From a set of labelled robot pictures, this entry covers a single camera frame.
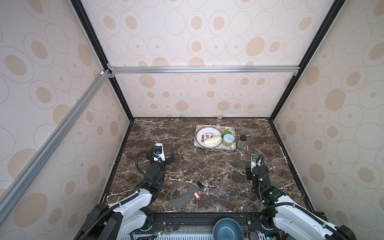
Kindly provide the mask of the green plastic leaf vegetable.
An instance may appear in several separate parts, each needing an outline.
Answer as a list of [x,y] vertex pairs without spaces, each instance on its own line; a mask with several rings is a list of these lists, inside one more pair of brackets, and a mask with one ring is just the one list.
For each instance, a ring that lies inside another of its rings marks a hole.
[[222,134],[222,137],[224,137],[225,135],[234,136],[233,133],[229,129],[225,129],[224,133]]

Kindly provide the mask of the green labelled tin can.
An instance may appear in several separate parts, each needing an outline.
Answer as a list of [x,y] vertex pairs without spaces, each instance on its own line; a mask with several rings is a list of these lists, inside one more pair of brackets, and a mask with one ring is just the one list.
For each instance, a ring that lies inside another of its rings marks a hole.
[[225,148],[231,148],[235,142],[235,137],[232,134],[223,135],[223,146]]

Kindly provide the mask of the side aluminium frame rail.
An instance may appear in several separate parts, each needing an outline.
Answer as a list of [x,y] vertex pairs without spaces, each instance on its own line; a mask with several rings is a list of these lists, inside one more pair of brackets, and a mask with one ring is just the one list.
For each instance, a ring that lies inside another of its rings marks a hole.
[[18,204],[22,196],[58,148],[63,138],[68,134],[69,130],[76,123],[80,115],[96,95],[104,81],[109,78],[111,73],[111,70],[105,69],[102,74],[98,75],[87,91],[76,102],[74,107],[70,109],[58,127],[53,131],[42,147],[36,152],[34,157],[23,168],[18,177],[13,181],[10,188],[5,192],[1,199],[1,224],[3,224],[9,217],[10,213]]

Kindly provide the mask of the pale napa cabbage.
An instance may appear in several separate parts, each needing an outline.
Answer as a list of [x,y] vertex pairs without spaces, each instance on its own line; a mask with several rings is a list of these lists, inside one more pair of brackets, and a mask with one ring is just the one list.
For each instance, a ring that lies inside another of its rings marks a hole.
[[222,143],[222,136],[214,136],[212,138],[206,139],[203,144],[206,148],[216,148]]

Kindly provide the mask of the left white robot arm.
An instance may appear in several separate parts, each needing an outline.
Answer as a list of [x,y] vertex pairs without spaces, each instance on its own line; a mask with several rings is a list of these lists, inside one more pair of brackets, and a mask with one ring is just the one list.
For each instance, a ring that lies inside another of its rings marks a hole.
[[165,156],[164,146],[156,143],[149,152],[140,152],[135,167],[144,179],[130,196],[111,205],[99,203],[88,214],[76,234],[76,240],[118,240],[142,228],[151,212],[144,208],[153,203],[164,185],[166,167],[175,161],[175,154]]

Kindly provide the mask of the black vertical right corner post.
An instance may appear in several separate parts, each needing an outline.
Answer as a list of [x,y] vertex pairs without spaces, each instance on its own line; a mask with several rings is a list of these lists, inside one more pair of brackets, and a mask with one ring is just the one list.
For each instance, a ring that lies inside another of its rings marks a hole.
[[321,45],[322,41],[326,37],[326,34],[331,29],[332,24],[336,20],[338,14],[346,4],[346,0],[336,0],[333,1],[333,4],[331,5],[330,10],[325,15],[324,20],[321,22],[321,25],[318,29],[318,31],[315,34],[314,39],[312,40],[311,44],[309,45],[309,48],[307,49],[306,53],[304,54],[303,59],[301,60],[299,64],[299,70],[296,74],[293,75],[291,80],[289,81],[288,86],[286,87],[285,91],[283,92],[277,106],[273,110],[269,120],[270,123],[273,123],[274,120],[277,118],[278,114],[282,110],[284,104],[286,103],[287,99],[291,95],[292,91],[294,90],[295,86],[297,85],[297,82],[299,81],[300,77],[303,75],[304,71],[306,70],[308,64],[310,63],[311,59],[315,55],[316,51],[318,50],[319,46]]

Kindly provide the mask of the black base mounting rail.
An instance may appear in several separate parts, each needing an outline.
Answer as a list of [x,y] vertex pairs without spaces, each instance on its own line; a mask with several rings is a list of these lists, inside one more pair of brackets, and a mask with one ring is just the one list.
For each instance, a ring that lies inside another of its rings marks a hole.
[[243,232],[259,231],[261,233],[280,237],[281,230],[276,228],[266,230],[260,222],[261,214],[251,213],[155,213],[153,214],[153,226],[146,232],[141,229],[134,231],[136,234],[155,234],[164,229],[169,233],[176,233],[177,230],[200,230],[203,228],[213,228],[221,219],[230,218],[236,221]]

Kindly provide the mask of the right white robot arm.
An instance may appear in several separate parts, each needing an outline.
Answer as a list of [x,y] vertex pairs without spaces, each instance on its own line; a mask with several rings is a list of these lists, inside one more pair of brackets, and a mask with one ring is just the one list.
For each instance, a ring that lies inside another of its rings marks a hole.
[[356,239],[353,231],[347,226],[338,227],[321,219],[274,187],[263,155],[251,161],[251,167],[246,169],[246,173],[253,183],[252,192],[265,206],[260,217],[260,223],[265,230],[276,228],[296,240]]

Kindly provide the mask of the blue ceramic bowl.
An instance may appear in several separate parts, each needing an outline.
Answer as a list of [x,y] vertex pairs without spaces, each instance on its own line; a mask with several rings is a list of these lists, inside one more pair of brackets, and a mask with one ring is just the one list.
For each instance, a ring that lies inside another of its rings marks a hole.
[[214,240],[243,240],[244,234],[241,226],[233,219],[220,219],[213,228]]

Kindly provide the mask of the white round plate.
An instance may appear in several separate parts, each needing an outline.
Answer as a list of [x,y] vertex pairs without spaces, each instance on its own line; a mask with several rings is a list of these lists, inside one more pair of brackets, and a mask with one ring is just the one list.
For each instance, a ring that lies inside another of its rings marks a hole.
[[196,132],[195,145],[197,147],[206,148],[203,142],[206,139],[212,138],[214,136],[222,136],[222,133],[220,132],[220,130],[213,127],[203,127]]

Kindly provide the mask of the green herb spice jar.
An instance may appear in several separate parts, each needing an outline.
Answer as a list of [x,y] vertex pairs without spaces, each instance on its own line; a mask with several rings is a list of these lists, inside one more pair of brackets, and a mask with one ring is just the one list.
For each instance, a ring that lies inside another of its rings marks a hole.
[[246,146],[247,136],[241,135],[237,141],[237,149],[243,150]]

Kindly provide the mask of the horizontal aluminium frame rail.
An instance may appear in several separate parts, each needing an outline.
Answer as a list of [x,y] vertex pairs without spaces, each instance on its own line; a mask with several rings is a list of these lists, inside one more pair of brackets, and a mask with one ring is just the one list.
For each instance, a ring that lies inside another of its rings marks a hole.
[[113,74],[297,73],[299,66],[111,67]]

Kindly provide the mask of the black vertical corner post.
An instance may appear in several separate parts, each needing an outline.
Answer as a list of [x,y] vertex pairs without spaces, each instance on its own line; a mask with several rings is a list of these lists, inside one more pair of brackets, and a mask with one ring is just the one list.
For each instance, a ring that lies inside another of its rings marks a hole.
[[[86,34],[87,34],[87,37],[88,37],[88,40],[90,41],[103,69],[105,70],[111,70],[111,68],[109,67],[108,63],[108,59],[104,53],[104,50],[103,50],[103,47],[99,41],[99,38],[97,37],[97,34],[92,26],[92,23],[86,13],[86,10],[85,10],[85,7],[83,5],[83,3],[80,1],[80,0],[70,0],[75,12],[76,12],[76,15],[78,16],[80,22],[81,22],[81,25],[83,26]],[[135,118],[133,117],[133,114],[127,104],[127,101],[123,95],[123,92],[122,92],[122,89],[120,88],[119,84],[118,84],[118,81],[116,79],[116,77],[112,76],[109,78],[110,80],[110,83],[112,84],[112,87],[123,107],[123,110],[125,111],[128,119],[130,122],[132,122]]]
[[330,10],[325,15],[324,20],[321,22],[321,25],[318,29],[318,31],[315,34],[314,39],[312,40],[311,44],[309,45],[309,48],[307,49],[306,53],[304,54],[303,59],[301,60],[299,64],[299,70],[296,74],[293,75],[291,80],[289,81],[288,86],[286,87],[285,91],[283,92],[277,106],[273,110],[269,120],[270,123],[273,123],[274,120],[277,118],[278,114],[282,110],[284,104],[286,103],[287,99],[291,95],[292,91],[294,90],[295,86],[297,85],[297,82],[299,81],[300,77],[303,75],[304,71],[306,70],[308,64],[310,63],[311,59],[315,55],[316,51],[318,50],[319,46],[321,45],[322,41],[326,37],[326,34],[331,29],[332,24],[336,20],[338,14],[346,4],[346,0],[336,0],[333,1],[333,4],[331,5]]

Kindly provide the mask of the clear glass shaker bottle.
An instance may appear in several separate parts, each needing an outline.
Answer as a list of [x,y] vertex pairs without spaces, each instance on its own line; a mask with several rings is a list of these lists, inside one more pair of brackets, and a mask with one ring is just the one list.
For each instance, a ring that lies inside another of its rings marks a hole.
[[217,125],[221,125],[222,120],[223,120],[223,116],[218,116],[217,117]]

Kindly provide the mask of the black vertical left corner post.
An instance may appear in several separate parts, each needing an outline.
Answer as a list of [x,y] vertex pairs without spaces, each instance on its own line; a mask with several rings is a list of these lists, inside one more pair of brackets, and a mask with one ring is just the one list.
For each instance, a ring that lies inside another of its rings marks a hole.
[[[99,41],[99,38],[97,37],[97,34],[92,26],[92,23],[86,13],[86,10],[85,10],[85,7],[83,5],[83,3],[80,1],[80,0],[70,0],[75,12],[76,12],[76,15],[78,16],[80,22],[81,22],[81,25],[83,26],[86,34],[87,34],[87,37],[88,37],[88,40],[90,41],[103,69],[105,70],[111,70],[111,68],[109,67],[108,63],[108,59],[104,53],[104,50],[103,50],[103,47]],[[122,92],[122,89],[120,88],[119,84],[118,84],[118,81],[116,79],[116,77],[112,76],[109,78],[110,80],[110,83],[112,84],[112,87],[123,107],[123,110],[125,111],[128,119],[130,122],[132,122],[135,118],[133,117],[133,114],[127,104],[127,101],[123,95],[123,92]]]

